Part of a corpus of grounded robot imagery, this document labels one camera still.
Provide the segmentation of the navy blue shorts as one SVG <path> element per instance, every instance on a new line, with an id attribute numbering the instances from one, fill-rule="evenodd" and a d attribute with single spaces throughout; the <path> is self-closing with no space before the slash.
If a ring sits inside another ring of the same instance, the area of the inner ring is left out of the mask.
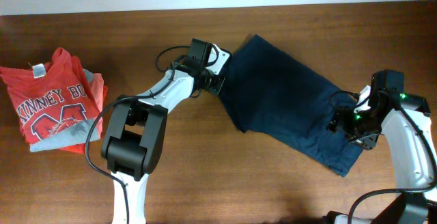
<path id="1" fill-rule="evenodd" d="M 349 173 L 362 149 L 327 126 L 334 106 L 355 105 L 351 96 L 259 35 L 223 72 L 218 96 L 239 131 L 270 135 L 341 177 Z"/>

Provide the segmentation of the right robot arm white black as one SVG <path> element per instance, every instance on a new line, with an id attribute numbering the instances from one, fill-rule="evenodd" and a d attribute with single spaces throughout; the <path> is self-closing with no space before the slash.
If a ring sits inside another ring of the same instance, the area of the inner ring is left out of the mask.
<path id="1" fill-rule="evenodd" d="M 354 215 L 355 210 L 362 201 L 382 194 L 396 198 L 371 223 L 435 223 L 436 151 L 426 98 L 406 93 L 404 73 L 395 70 L 375 72 L 370 85 L 350 95 L 357 103 L 332 104 L 335 112 L 327 129 L 342 129 L 348 142 L 364 150 L 374 149 L 379 136 L 384 136 L 396 187 L 365 193 L 347 214 L 330 212 L 331 223 L 367 223 Z"/>

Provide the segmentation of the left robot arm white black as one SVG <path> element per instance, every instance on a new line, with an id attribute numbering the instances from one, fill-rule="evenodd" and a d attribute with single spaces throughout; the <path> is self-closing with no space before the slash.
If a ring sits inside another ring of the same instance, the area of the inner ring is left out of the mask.
<path id="1" fill-rule="evenodd" d="M 113 223 L 146 222 L 147 180 L 160 160 L 170 112 L 195 94 L 221 90 L 232 54 L 198 39 L 187 48 L 157 84 L 136 96 L 120 96 L 112 106 L 101 156 L 114 183 Z"/>

